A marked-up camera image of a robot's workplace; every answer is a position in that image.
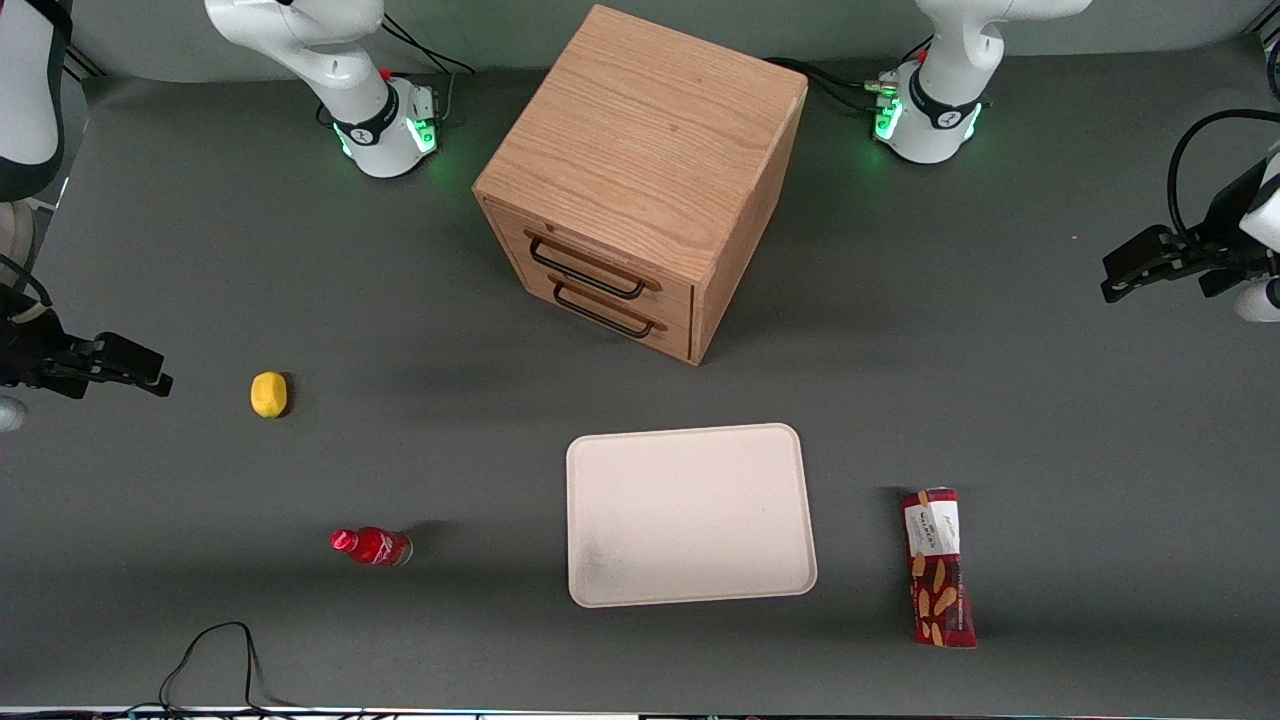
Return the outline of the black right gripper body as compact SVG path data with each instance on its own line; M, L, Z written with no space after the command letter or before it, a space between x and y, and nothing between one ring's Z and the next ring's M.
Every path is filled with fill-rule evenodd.
M14 288L1 290L1 386L83 398L88 341L64 332L56 313Z

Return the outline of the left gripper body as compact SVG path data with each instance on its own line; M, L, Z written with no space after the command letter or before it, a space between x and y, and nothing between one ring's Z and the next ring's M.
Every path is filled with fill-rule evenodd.
M1248 282L1277 279L1277 247L1263 242L1270 232L1242 225L1276 199L1277 176L1268 173L1266 160L1257 161L1215 195L1204 219L1184 233L1181 266L1172 277L1197 278L1207 299Z

